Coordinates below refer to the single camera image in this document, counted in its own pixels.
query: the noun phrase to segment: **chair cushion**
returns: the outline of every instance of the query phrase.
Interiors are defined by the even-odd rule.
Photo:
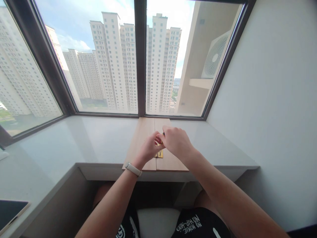
[[[167,238],[175,231],[180,211],[173,208],[147,208],[137,213],[141,238]]]

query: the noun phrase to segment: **hand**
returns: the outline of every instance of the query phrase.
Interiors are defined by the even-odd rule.
[[[163,126],[165,136],[157,135],[165,147],[179,160],[183,160],[193,154],[196,149],[191,144],[186,132],[177,127]]]
[[[134,161],[131,162],[134,167],[141,170],[146,162],[152,159],[160,150],[165,148],[164,145],[160,144],[161,139],[157,137],[158,135],[160,135],[160,133],[156,131],[146,138]]]

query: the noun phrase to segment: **sky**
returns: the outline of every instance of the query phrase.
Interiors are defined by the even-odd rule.
[[[101,12],[118,13],[121,24],[134,24],[133,0],[36,0],[45,25],[55,29],[63,51],[76,49],[81,52],[94,50],[89,21],[103,23]],[[184,64],[187,40],[192,22],[194,1],[147,0],[147,24],[152,27],[152,16],[162,13],[168,17],[167,28],[180,27],[182,36],[175,78],[180,78]]]

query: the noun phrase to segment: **glass pane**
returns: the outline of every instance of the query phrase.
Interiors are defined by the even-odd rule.
[[[0,69],[0,124],[11,136],[62,115],[3,0]]]
[[[147,1],[146,113],[201,116],[242,5],[165,2]]]
[[[78,110],[137,114],[133,1],[36,3]]]

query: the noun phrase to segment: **small object in hand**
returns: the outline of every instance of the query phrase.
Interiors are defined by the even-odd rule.
[[[162,135],[165,135],[165,132],[163,132]],[[162,141],[162,140],[161,140],[161,144],[163,144],[163,141]]]
[[[157,158],[163,158],[163,150],[160,150],[156,155],[155,157]]]

